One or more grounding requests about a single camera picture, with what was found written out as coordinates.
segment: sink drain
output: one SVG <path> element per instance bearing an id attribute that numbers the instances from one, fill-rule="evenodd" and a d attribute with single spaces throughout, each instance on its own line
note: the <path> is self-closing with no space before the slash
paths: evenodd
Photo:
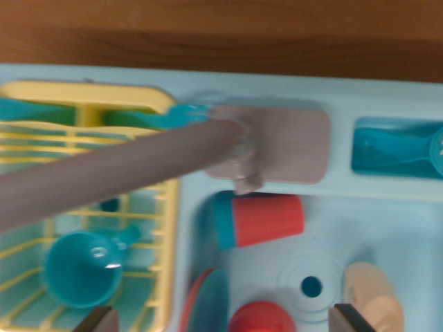
<path id="1" fill-rule="evenodd" d="M 317 277 L 306 277 L 302 281 L 302 292 L 308 297 L 318 297 L 321 294 L 321 281 Z"/>
<path id="2" fill-rule="evenodd" d="M 343 269 L 320 254 L 292 259 L 280 273 L 277 296 L 303 322 L 324 322 L 329 307 L 341 300 Z"/>

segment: toy sink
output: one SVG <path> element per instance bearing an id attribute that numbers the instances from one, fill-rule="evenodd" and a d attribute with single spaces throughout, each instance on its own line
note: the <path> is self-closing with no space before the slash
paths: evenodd
<path id="1" fill-rule="evenodd" d="M 267 299 L 285 308 L 299 331 L 326 332 L 327 308 L 342 301 L 343 273 L 355 261 L 372 262 L 387 274 L 403 306 L 406 331 L 439 331 L 443 309 L 443 182 L 438 178 L 357 174 L 351 160 L 354 130 L 362 123 L 379 126 L 387 121 L 396 129 L 411 123 L 443 123 L 443 86 L 71 66 L 2 65 L 0 77 L 2 84 L 26 79 L 149 86 L 167 91 L 180 102 L 320 109 L 329 116 L 325 177 L 314 184 L 268 182 L 260 190 L 299 195 L 305 209 L 305 232 L 220 252 L 215 226 L 208 216 L 208 201 L 218 192 L 234 190 L 233 182 L 211 178 L 205 172 L 184 176 L 179 192 L 174 276 L 168 288 L 172 305 L 166 306 L 169 322 L 153 330 L 155 311 L 150 308 L 158 302 L 146 301 L 149 291 L 143 280 L 137 284 L 140 278 L 134 278 L 123 291 L 125 296 L 116 299 L 121 331 L 177 331 L 193 281 L 205 269 L 221 267 L 229 278 L 230 315 L 248 302 Z M 143 200 L 150 198 L 140 198 L 142 207 Z M 8 258 L 0 254 L 0 296 L 4 293 L 1 287 L 6 290 L 10 280 L 22 276 L 20 287 L 8 288 L 8 295 L 0 297 L 0 328 L 4 331 L 68 331 L 88 313 L 60 308 L 49 299 L 35 306 L 43 295 L 36 293 L 38 276 L 33 273 L 28 278 L 23 273 L 37 268 L 43 253 L 23 251 L 19 246 L 42 238 L 44 232 L 43 224 L 38 223 L 0 236 L 2 250 L 16 250 Z M 134 257 L 134 266 L 146 270 L 149 263 L 138 260 L 142 256 Z M 300 288 L 307 277 L 315 277 L 322 285 L 315 297 L 306 296 Z"/>

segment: teal spoon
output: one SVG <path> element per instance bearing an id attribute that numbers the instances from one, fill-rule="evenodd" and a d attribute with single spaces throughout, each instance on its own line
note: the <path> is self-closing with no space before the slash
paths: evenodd
<path id="1" fill-rule="evenodd" d="M 414 138 L 371 128 L 356 129 L 352 163 L 386 167 L 428 160 L 443 175 L 443 128 L 432 136 Z"/>
<path id="2" fill-rule="evenodd" d="M 0 98 L 1 121 L 42 121 L 59 125 L 75 125 L 73 107 L 36 104 L 21 100 Z"/>
<path id="3" fill-rule="evenodd" d="M 208 107 L 198 104 L 178 104 L 166 114 L 146 114 L 142 111 L 108 111 L 106 126 L 124 126 L 150 129 L 174 129 L 201 122 L 208 118 Z"/>

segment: teal utensil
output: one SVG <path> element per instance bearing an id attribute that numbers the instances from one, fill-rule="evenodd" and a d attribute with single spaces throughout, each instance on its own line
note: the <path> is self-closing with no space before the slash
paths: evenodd
<path id="1" fill-rule="evenodd" d="M 21 100 L 0 98 L 1 121 L 43 121 L 59 125 L 75 125 L 73 107 L 36 104 Z"/>
<path id="2" fill-rule="evenodd" d="M 131 226 L 121 233 L 81 230 L 60 237 L 49 250 L 44 279 L 51 294 L 74 308 L 109 299 L 123 275 L 123 252 L 140 239 Z"/>
<path id="3" fill-rule="evenodd" d="M 415 138 L 371 128 L 356 129 L 352 163 L 386 167 L 428 160 L 443 175 L 443 128 L 432 136 Z"/>
<path id="4" fill-rule="evenodd" d="M 146 114 L 142 111 L 108 111 L 103 122 L 106 126 L 124 126 L 152 129 L 174 129 L 205 121 L 208 107 L 198 104 L 178 104 L 166 114 Z"/>

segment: yellow dish rack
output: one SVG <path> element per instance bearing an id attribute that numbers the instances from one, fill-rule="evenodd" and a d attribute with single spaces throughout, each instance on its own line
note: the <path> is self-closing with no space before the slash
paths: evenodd
<path id="1" fill-rule="evenodd" d="M 0 122 L 2 174 L 155 134 L 149 129 L 104 127 L 102 112 L 165 113 L 175 103 L 168 94 L 147 87 L 63 82 L 11 82 L 0 88 L 0 96 L 75 107 L 72 127 Z M 129 250 L 123 281 L 107 304 L 119 311 L 120 331 L 164 329 L 172 301 L 178 188 L 178 180 L 166 181 L 121 195 L 115 212 L 92 205 L 0 234 L 0 331 L 71 331 L 90 309 L 65 307 L 48 294 L 39 277 L 45 251 L 66 232 L 124 229 L 133 223 L 143 237 Z"/>

